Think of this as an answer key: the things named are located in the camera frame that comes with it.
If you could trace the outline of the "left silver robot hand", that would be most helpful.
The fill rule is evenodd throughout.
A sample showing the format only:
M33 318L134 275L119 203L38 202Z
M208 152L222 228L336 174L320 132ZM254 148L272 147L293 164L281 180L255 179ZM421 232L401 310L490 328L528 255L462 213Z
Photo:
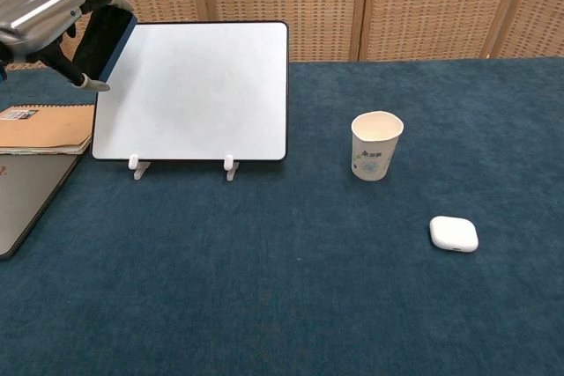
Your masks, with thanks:
M135 21L128 0L1 0L1 80L10 64L40 62L79 89L106 92Z

